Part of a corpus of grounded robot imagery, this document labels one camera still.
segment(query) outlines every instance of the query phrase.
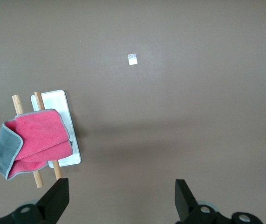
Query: towel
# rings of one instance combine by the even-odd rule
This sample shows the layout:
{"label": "towel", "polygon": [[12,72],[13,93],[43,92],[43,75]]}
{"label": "towel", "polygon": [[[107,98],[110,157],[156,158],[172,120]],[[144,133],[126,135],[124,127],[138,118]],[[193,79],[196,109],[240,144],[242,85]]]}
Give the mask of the towel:
{"label": "towel", "polygon": [[33,172],[48,161],[70,156],[68,131],[55,109],[17,115],[0,129],[0,173],[10,180]]}

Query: wooden dowel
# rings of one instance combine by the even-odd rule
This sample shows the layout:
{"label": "wooden dowel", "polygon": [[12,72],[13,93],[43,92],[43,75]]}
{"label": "wooden dowel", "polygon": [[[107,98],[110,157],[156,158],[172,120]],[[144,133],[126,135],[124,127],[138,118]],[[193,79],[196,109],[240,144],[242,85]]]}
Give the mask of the wooden dowel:
{"label": "wooden dowel", "polygon": [[[17,115],[18,114],[23,114],[23,106],[20,100],[20,96],[19,95],[14,95],[12,96],[13,98],[13,102],[14,102],[14,106],[15,106],[15,110]],[[44,184],[43,184],[43,179],[41,178],[41,174],[39,172],[39,170],[34,171],[34,179],[35,179],[35,183],[36,183],[36,187],[37,188],[41,188]]]}
{"label": "wooden dowel", "polygon": [[[36,102],[38,104],[39,110],[44,110],[45,106],[44,106],[43,98],[41,97],[41,92],[35,92],[34,95],[35,95],[35,99],[36,99]],[[55,177],[58,180],[58,179],[62,178],[59,162],[58,162],[58,160],[54,160],[54,161],[52,161],[52,163],[53,163],[53,167],[54,167]]]}

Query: gray surface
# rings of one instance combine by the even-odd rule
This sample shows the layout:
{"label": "gray surface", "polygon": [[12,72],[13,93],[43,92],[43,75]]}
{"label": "gray surface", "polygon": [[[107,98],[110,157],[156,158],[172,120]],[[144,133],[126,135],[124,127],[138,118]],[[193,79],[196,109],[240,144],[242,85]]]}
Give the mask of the gray surface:
{"label": "gray surface", "polygon": [[[0,125],[57,89],[82,150],[59,223],[174,223],[176,178],[266,223],[266,0],[1,0]],[[41,173],[0,175],[0,216]]]}

